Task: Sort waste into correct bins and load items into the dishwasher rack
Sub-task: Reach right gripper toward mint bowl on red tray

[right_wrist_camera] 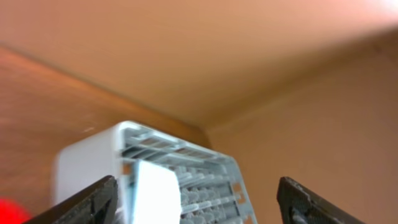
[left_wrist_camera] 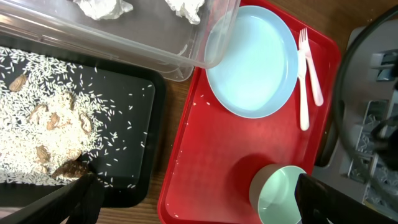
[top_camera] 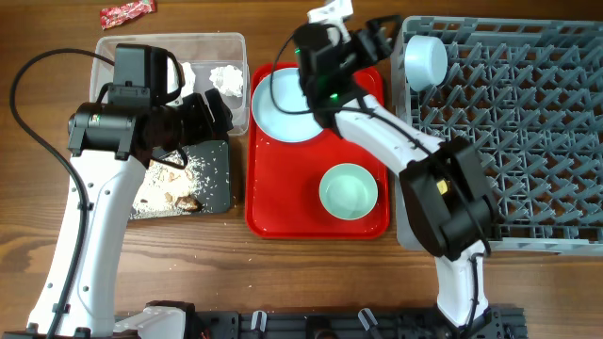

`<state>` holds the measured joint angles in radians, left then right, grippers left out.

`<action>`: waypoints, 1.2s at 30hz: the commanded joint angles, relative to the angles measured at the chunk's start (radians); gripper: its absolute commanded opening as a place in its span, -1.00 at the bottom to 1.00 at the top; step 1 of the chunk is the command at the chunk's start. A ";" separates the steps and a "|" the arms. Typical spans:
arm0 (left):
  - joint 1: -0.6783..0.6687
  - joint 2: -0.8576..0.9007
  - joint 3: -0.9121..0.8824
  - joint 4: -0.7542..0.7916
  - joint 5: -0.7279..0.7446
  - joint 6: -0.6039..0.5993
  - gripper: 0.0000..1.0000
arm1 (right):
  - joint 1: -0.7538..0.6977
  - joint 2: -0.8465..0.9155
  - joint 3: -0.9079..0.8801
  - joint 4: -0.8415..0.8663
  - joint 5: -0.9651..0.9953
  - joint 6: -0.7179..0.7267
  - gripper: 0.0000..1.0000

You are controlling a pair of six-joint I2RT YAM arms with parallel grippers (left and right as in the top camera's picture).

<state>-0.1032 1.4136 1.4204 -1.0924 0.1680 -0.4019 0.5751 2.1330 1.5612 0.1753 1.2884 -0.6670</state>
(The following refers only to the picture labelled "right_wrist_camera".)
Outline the light blue bowl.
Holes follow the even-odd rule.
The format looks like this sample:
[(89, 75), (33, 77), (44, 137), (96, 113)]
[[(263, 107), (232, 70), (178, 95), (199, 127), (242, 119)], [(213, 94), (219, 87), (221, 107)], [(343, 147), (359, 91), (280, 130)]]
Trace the light blue bowl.
[(181, 193), (175, 173), (139, 160), (134, 163), (131, 224), (179, 224)]

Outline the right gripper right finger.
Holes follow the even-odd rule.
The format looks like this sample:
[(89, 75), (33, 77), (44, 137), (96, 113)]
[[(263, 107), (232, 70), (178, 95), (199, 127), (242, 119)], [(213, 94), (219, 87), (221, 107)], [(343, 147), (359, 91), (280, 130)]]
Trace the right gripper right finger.
[(364, 224), (290, 177), (277, 190), (283, 224)]

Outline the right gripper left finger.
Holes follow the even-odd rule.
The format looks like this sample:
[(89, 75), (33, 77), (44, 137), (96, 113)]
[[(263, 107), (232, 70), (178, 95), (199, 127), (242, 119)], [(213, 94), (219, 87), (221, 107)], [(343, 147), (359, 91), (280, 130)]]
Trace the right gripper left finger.
[(118, 205), (118, 184), (107, 175), (24, 224), (112, 224)]

